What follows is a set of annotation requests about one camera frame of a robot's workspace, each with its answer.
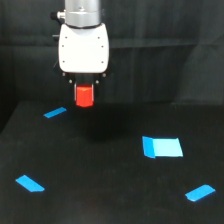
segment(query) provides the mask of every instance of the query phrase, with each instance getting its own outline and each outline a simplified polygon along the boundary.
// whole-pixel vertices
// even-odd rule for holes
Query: blue tape
[[[215,189],[213,189],[212,187],[210,187],[209,185],[203,185],[187,194],[185,194],[187,196],[187,199],[190,201],[197,201],[211,193],[215,192]]]
[[[39,184],[31,180],[26,175],[18,178],[16,182],[22,185],[24,188],[26,188],[30,192],[41,192],[45,190],[43,187],[41,187]]]
[[[179,139],[154,139],[154,152],[156,156],[183,157]]]
[[[153,147],[153,139],[142,137],[144,155],[150,158],[156,158]]]
[[[144,155],[150,158],[159,156],[183,157],[179,139],[152,139],[142,137]]]
[[[64,107],[61,107],[61,108],[53,110],[53,111],[51,111],[49,113],[44,114],[44,116],[47,117],[47,118],[51,118],[51,117],[54,117],[54,116],[56,116],[58,114],[61,114],[61,113],[65,112],[65,111],[67,111],[67,110]]]

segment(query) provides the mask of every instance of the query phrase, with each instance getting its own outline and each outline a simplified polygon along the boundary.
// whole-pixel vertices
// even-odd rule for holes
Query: red block
[[[91,85],[76,87],[76,105],[80,107],[93,106],[93,87]]]

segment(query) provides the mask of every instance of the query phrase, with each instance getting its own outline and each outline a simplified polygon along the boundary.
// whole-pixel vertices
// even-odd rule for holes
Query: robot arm
[[[78,106],[92,106],[94,75],[104,73],[109,61],[101,1],[65,0],[64,12],[52,13],[51,18],[65,21],[59,36],[59,65],[64,74],[73,77],[70,83],[74,84],[74,100]]]

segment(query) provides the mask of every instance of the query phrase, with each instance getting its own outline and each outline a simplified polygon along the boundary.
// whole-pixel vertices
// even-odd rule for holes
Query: blue sticky note
[[[144,155],[150,158],[156,158],[153,148],[153,139],[142,137]]]
[[[211,193],[215,192],[215,189],[213,189],[212,187],[210,187],[209,185],[203,185],[187,194],[185,194],[187,196],[187,199],[190,201],[197,201]]]
[[[142,137],[144,155],[150,158],[157,156],[183,157],[179,139],[153,139]]]
[[[47,117],[47,118],[51,118],[51,117],[54,117],[54,116],[56,116],[58,114],[61,114],[61,113],[65,112],[65,111],[67,111],[67,110],[64,107],[61,107],[61,108],[53,110],[53,111],[51,111],[49,113],[44,114],[44,116]]]
[[[43,187],[41,187],[39,184],[31,180],[26,175],[18,178],[16,182],[22,185],[24,188],[26,188],[30,192],[41,192],[45,190]]]
[[[183,157],[179,139],[153,139],[155,156]]]

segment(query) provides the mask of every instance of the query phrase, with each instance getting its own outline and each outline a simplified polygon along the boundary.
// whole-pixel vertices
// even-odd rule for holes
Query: black table surface
[[[184,157],[147,158],[142,136],[179,138]],[[21,102],[0,135],[0,223],[223,224],[223,151],[222,106]],[[204,184],[216,192],[187,200]]]

